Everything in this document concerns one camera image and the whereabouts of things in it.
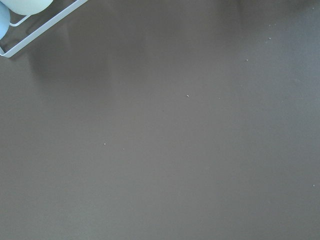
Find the mint green cup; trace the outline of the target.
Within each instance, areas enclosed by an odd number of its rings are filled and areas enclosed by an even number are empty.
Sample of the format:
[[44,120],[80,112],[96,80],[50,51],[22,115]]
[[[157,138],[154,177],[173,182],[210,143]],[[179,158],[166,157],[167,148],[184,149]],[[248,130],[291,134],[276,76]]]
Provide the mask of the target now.
[[1,2],[12,12],[29,16],[42,12],[50,6],[53,0],[1,0]]

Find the light blue cup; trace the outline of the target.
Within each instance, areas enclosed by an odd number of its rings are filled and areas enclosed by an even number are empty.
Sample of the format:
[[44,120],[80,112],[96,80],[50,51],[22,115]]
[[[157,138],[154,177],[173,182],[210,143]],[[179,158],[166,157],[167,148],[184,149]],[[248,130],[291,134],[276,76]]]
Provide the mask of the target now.
[[9,8],[0,2],[0,39],[2,39],[10,26],[11,15]]

